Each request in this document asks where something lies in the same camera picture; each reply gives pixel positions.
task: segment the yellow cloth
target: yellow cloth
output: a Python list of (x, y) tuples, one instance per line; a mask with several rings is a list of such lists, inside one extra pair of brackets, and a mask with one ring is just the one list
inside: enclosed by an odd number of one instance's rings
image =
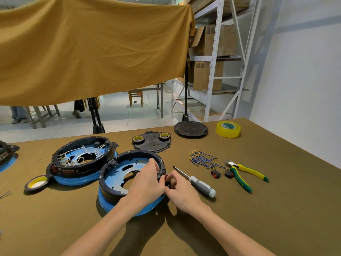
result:
[(185, 72), (189, 5), (37, 0), (0, 12), (0, 105), (58, 104)]

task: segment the pliers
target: pliers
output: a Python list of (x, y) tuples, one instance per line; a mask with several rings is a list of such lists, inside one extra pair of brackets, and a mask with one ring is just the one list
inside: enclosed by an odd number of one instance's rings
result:
[(230, 171), (233, 172), (234, 177), (236, 178), (236, 180), (238, 181), (238, 183), (249, 193), (252, 193), (252, 189), (251, 187), (242, 179), (242, 177), (239, 175), (238, 170), (244, 171), (244, 172), (248, 172), (251, 173), (252, 175), (255, 175), (256, 177), (262, 179), (263, 181), (269, 182), (269, 179), (263, 175), (262, 173), (255, 171), (254, 169), (248, 168), (243, 166), (240, 163), (234, 163), (231, 162), (229, 159), (227, 159), (227, 161), (225, 161), (225, 164), (230, 167)]

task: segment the tile floor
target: tile floor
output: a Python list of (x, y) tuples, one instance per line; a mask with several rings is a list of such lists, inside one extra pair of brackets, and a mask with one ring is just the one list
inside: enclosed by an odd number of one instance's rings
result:
[[(163, 118), (161, 118), (161, 113), (156, 108), (156, 91), (144, 91), (143, 98), (143, 107), (141, 107), (141, 104), (138, 104), (141, 103), (139, 97), (133, 99), (137, 100), (137, 104), (133, 104), (130, 107), (127, 92), (104, 95), (99, 112), (105, 131), (108, 133), (171, 126), (181, 120), (181, 113), (174, 114), (175, 116), (172, 118), (172, 100), (169, 88), (164, 88)], [(40, 124), (37, 123), (37, 129), (32, 129), (29, 123), (11, 124), (10, 108), (0, 106), (0, 140), (6, 143), (14, 143), (92, 134), (93, 124), (89, 110), (81, 113), (81, 119), (76, 119), (72, 116), (73, 106), (74, 102), (59, 104), (61, 116), (54, 116), (47, 121), (46, 128), (41, 128)], [(174, 111), (178, 111), (177, 109), (181, 108), (176, 105)]]

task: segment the person's left hand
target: person's left hand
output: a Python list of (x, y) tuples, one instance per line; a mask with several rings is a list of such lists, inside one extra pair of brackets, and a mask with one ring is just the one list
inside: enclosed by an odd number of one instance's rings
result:
[(161, 196), (165, 192), (165, 176), (162, 175), (158, 182), (157, 172), (159, 170), (156, 161), (152, 158), (149, 159), (149, 162), (136, 174), (126, 199), (142, 209)]

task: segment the black stand pole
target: black stand pole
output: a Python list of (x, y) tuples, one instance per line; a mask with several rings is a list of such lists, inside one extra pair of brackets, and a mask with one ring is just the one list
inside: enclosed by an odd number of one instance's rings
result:
[(98, 113), (98, 108), (97, 108), (95, 98), (88, 98), (88, 105), (89, 105), (89, 111), (91, 113), (92, 122), (93, 122), (92, 132), (94, 134), (105, 133), (104, 126), (101, 123), (100, 114)]
[(188, 93), (188, 63), (186, 60), (186, 68), (185, 68), (185, 113), (182, 115), (182, 121), (188, 121), (187, 115), (187, 93)]

